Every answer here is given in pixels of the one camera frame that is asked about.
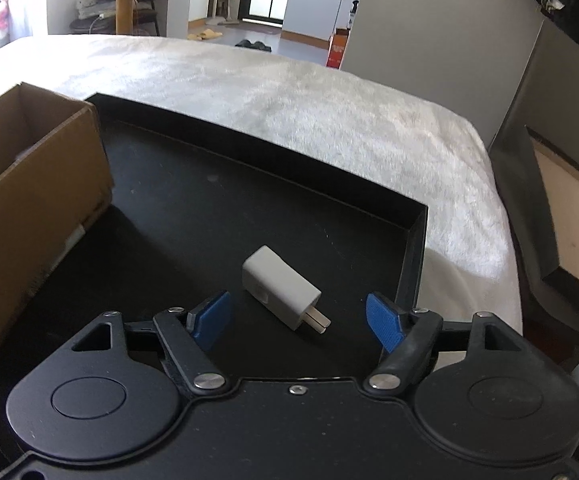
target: table leg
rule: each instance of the table leg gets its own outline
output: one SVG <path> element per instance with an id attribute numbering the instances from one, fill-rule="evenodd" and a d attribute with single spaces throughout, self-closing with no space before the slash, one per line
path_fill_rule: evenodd
<path id="1" fill-rule="evenodd" d="M 116 34 L 130 36 L 134 27 L 134 0 L 116 0 Z"/>

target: blue rubber pad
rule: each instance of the blue rubber pad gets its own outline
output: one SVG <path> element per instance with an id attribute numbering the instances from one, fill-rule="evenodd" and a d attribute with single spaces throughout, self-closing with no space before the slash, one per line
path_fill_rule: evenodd
<path id="1" fill-rule="evenodd" d="M 369 327 L 388 352 L 394 350 L 405 339 L 398 316 L 375 294 L 367 296 L 365 313 Z"/>
<path id="2" fill-rule="evenodd" d="M 232 297 L 229 292 L 218 296 L 196 316 L 191 336 L 203 351 L 208 351 L 232 320 Z"/>

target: gray floor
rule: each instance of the gray floor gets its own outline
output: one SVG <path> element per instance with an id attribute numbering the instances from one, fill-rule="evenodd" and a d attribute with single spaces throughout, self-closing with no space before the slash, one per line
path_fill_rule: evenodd
<path id="1" fill-rule="evenodd" d="M 242 40 L 252 43 L 262 41 L 271 46 L 272 54 L 290 57 L 301 61 L 311 61 L 323 65 L 327 63 L 327 51 L 323 48 L 311 46 L 296 41 L 284 40 L 280 37 L 280 28 L 258 23 L 240 23 L 239 25 L 203 25 L 202 27 L 189 30 L 190 34 L 202 32 L 210 28 L 215 32 L 222 32 L 223 36 L 215 40 L 205 40 L 211 43 L 220 43 L 234 46 Z"/>

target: white bedsheet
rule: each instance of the white bedsheet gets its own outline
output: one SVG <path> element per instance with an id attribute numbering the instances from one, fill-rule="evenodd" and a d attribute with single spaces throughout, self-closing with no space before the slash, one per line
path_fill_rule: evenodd
<path id="1" fill-rule="evenodd" d="M 0 50 L 0 94 L 19 81 L 223 124 L 425 203 L 419 306 L 448 320 L 491 310 L 522 329 L 508 219 L 485 147 L 439 105 L 312 63 L 167 38 L 23 38 Z"/>

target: orange box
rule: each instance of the orange box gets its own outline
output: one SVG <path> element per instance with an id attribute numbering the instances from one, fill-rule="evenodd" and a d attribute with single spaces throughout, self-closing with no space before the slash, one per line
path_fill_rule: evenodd
<path id="1" fill-rule="evenodd" d="M 343 61 L 343 54 L 347 46 L 349 30 L 337 28 L 336 33 L 330 37 L 330 49 L 327 56 L 327 66 L 330 68 L 340 68 Z"/>

